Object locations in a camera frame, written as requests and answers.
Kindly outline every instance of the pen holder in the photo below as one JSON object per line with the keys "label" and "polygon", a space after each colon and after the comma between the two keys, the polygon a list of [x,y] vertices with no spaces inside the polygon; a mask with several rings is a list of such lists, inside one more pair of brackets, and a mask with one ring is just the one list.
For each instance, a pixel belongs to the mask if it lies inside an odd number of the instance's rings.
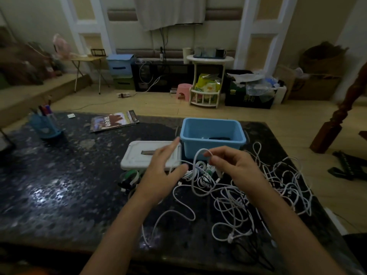
{"label": "pen holder", "polygon": [[29,117],[29,124],[41,139],[51,139],[59,136],[62,132],[55,126],[50,115],[32,114]]}

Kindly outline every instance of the magazine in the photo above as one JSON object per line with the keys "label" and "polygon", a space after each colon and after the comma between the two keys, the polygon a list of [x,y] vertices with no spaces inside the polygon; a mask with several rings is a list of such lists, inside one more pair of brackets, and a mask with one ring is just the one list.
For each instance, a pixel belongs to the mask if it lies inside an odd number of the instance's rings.
{"label": "magazine", "polygon": [[134,110],[127,111],[126,113],[97,116],[92,118],[90,132],[134,125],[138,122],[139,120],[136,118]]}

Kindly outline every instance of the hand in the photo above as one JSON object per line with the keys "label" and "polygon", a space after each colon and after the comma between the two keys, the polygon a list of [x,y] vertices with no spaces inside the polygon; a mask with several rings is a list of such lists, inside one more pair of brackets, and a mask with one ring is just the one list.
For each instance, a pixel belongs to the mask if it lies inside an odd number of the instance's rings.
{"label": "hand", "polygon": [[[213,156],[209,164],[229,174],[254,206],[266,193],[271,193],[269,190],[273,191],[249,153],[227,146],[212,148],[210,152]],[[211,154],[205,152],[204,156],[209,157]]]}
{"label": "hand", "polygon": [[155,151],[134,195],[140,195],[154,206],[171,192],[173,186],[189,169],[187,164],[182,164],[168,175],[164,171],[167,160],[179,142],[180,138],[177,137],[170,145]]}

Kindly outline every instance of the black mug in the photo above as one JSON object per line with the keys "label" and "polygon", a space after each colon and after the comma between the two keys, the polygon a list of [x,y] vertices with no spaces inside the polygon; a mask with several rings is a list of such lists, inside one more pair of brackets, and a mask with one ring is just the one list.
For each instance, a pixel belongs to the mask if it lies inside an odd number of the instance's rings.
{"label": "black mug", "polygon": [[224,58],[226,56],[227,51],[224,49],[216,49],[215,50],[215,56],[217,58]]}

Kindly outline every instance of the wooden bed post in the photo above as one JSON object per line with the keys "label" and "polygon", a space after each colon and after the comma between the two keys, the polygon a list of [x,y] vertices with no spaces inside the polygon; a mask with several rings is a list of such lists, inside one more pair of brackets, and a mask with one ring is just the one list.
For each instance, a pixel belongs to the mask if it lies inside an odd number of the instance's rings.
{"label": "wooden bed post", "polygon": [[345,99],[339,105],[339,109],[333,113],[330,121],[325,122],[319,133],[313,139],[310,149],[316,153],[325,153],[342,130],[341,123],[347,117],[348,111],[352,109],[354,101],[364,92],[367,85],[367,63],[358,73],[357,79],[348,88]]}

